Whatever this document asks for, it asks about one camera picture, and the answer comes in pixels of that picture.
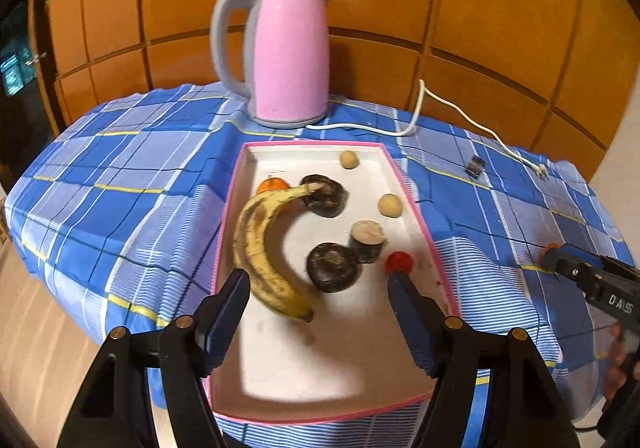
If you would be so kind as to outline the person's right hand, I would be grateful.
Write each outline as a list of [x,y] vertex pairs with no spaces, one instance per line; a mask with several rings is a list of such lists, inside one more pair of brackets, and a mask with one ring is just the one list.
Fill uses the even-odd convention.
[[608,370],[603,379],[603,396],[606,400],[612,400],[617,390],[622,387],[628,376],[634,380],[639,379],[639,364],[635,364],[633,369],[625,369],[624,363],[628,356],[625,342],[622,340],[624,328],[619,322],[612,325],[610,333],[614,340],[608,350]]

